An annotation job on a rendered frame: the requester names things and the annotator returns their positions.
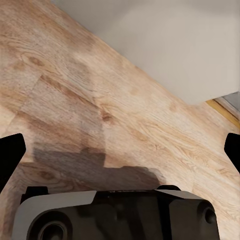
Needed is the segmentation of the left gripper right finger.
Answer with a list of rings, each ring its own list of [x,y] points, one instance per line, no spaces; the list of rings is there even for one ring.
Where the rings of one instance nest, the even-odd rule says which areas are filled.
[[[240,173],[240,135],[228,133],[224,151]]]

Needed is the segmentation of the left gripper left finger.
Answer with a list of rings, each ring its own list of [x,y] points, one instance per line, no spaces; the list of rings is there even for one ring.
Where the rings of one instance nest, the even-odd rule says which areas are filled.
[[[26,153],[23,134],[0,138],[0,193]]]

